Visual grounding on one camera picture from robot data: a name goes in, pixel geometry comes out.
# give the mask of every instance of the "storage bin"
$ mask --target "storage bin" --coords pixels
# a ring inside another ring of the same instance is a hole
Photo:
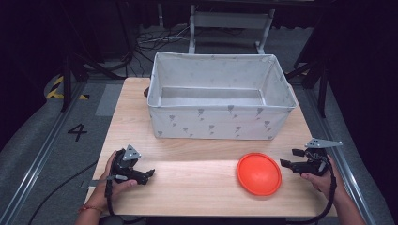
[[[158,52],[147,104],[157,138],[272,140],[297,101],[275,55]]]

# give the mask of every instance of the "light wood tabletop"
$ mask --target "light wood tabletop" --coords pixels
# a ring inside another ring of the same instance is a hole
[[[322,193],[298,174],[280,166],[280,158],[295,157],[311,138],[297,106],[272,141],[157,139],[153,134],[144,91],[147,78],[127,78],[109,126],[93,180],[98,180],[114,150],[131,144],[142,156],[134,170],[155,169],[147,185],[122,193],[114,202],[118,215],[210,217],[314,217],[327,204]],[[237,164],[259,152],[280,166],[282,183],[269,196],[248,192],[237,179]],[[87,198],[93,191],[91,187]],[[334,207],[329,216],[336,216]]]

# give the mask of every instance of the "yellow and black tape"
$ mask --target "yellow and black tape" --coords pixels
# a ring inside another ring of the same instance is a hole
[[[47,98],[60,98],[60,99],[64,98],[64,94],[56,93],[56,90],[58,89],[59,85],[63,81],[64,81],[64,76],[59,75],[58,78],[55,80],[55,82],[53,84],[53,87],[51,88],[49,94],[47,94]],[[90,95],[80,95],[79,99],[81,99],[81,100],[89,100],[90,99]]]

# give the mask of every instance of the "person's left hand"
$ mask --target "person's left hand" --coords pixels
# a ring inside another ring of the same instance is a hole
[[[112,161],[114,160],[115,154],[116,151],[114,151],[109,157],[108,162],[106,163],[105,172],[99,178],[99,182],[97,183],[96,188],[94,189],[93,193],[91,194],[85,205],[98,207],[102,209],[102,211],[105,211],[107,209],[107,201],[105,198],[106,178],[108,177],[109,171],[111,170]],[[128,180],[119,184],[115,180],[113,180],[112,201],[114,201],[121,192],[135,187],[136,185],[137,181],[135,180]]]

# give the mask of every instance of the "orange plastic lid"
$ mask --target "orange plastic lid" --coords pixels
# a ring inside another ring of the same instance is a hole
[[[255,195],[273,194],[281,185],[281,170],[276,162],[262,153],[250,153],[237,165],[240,184]]]

